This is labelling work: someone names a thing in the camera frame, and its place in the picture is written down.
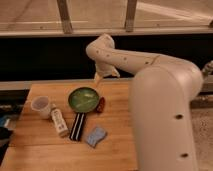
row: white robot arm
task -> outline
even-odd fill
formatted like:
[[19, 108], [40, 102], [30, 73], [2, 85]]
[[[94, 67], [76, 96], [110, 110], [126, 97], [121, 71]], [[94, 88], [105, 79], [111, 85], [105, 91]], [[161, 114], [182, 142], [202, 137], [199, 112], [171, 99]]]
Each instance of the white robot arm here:
[[201, 71], [168, 55], [117, 50], [103, 34], [86, 48], [96, 62], [96, 77], [134, 76], [130, 112], [141, 171], [198, 171], [189, 102], [200, 92]]

